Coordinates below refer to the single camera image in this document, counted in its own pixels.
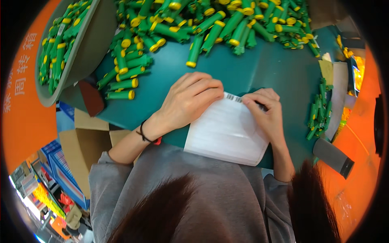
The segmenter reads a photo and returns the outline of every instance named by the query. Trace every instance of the gray sleeve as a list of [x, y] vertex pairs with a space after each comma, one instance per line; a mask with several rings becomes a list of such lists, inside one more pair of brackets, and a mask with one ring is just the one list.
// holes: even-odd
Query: gray sleeve
[[102, 242], [112, 213], [132, 170], [132, 165], [115, 163], [103, 152], [97, 164], [92, 165], [89, 173], [91, 191], [91, 222], [95, 242]]
[[263, 179], [266, 192], [266, 211], [273, 242], [295, 242], [289, 205], [286, 196], [289, 183], [268, 174]]

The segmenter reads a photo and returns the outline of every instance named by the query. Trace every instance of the pile of green toys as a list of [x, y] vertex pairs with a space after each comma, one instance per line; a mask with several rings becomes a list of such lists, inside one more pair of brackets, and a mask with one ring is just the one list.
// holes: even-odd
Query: pile of green toys
[[70, 4], [62, 17], [53, 21], [47, 38], [42, 41], [42, 52], [39, 56], [39, 81], [48, 84], [52, 95], [62, 76], [74, 41], [81, 24], [92, 4], [92, 0]]
[[332, 85], [326, 84], [326, 79], [322, 78], [319, 84], [320, 94], [315, 95], [315, 103], [311, 104], [311, 111], [308, 121], [310, 131], [307, 140], [313, 136], [320, 137], [327, 129], [331, 119], [332, 103], [327, 103], [327, 91], [333, 89]]
[[234, 54], [243, 54], [257, 44], [256, 33], [269, 42], [278, 39], [284, 48], [302, 49], [308, 44], [320, 56], [304, 0], [120, 0], [115, 4], [120, 32], [110, 51], [116, 67], [97, 83], [99, 89], [110, 86], [107, 99], [134, 98], [134, 91], [128, 89], [137, 87], [136, 77], [148, 73], [145, 67], [152, 63], [145, 49], [155, 52], [165, 38], [185, 43], [194, 35], [186, 62], [192, 68], [201, 52], [208, 55], [222, 41]]

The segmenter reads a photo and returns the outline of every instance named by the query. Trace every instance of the gray sweatshirt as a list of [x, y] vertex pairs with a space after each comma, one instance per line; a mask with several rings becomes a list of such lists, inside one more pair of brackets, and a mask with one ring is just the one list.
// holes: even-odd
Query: gray sweatshirt
[[295, 242], [286, 198], [287, 183], [261, 168], [182, 151], [168, 144], [148, 146], [134, 166], [114, 163], [103, 152], [89, 174], [95, 243], [105, 243], [127, 212], [157, 185], [190, 173], [196, 193], [180, 221], [174, 242], [268, 242], [266, 208], [273, 243]]

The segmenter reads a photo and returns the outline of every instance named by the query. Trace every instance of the dark brown hair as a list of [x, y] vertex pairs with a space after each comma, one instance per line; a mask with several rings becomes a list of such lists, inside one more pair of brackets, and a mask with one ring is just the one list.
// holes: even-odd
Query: dark brown hair
[[338, 223], [317, 165], [305, 160], [291, 184], [287, 197], [296, 242], [340, 243]]
[[161, 182], [127, 213], [108, 242], [170, 242], [195, 192], [192, 181], [186, 174]]

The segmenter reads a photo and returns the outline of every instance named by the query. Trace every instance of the person's left hand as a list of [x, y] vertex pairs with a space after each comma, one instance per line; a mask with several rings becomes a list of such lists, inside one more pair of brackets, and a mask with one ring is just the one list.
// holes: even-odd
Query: person's left hand
[[186, 73], [170, 88], [153, 118], [163, 133], [168, 133], [195, 121], [213, 102], [223, 97], [220, 80], [206, 73]]

